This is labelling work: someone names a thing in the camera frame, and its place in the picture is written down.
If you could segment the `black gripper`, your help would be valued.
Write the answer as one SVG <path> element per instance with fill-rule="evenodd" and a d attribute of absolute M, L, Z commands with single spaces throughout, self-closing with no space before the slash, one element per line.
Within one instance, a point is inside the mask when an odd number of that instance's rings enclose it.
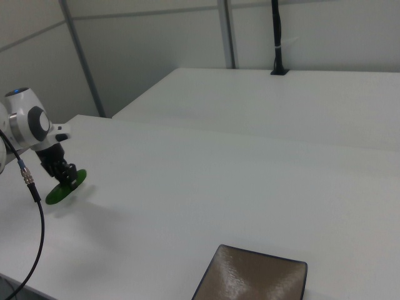
<path fill-rule="evenodd" d="M 69 185 L 71 189 L 78 186 L 78 172 L 74 164 L 68 164 L 64 158 L 64 149 L 60 144 L 54 144 L 47 149 L 36 151 L 41 166 L 60 184 Z"/>

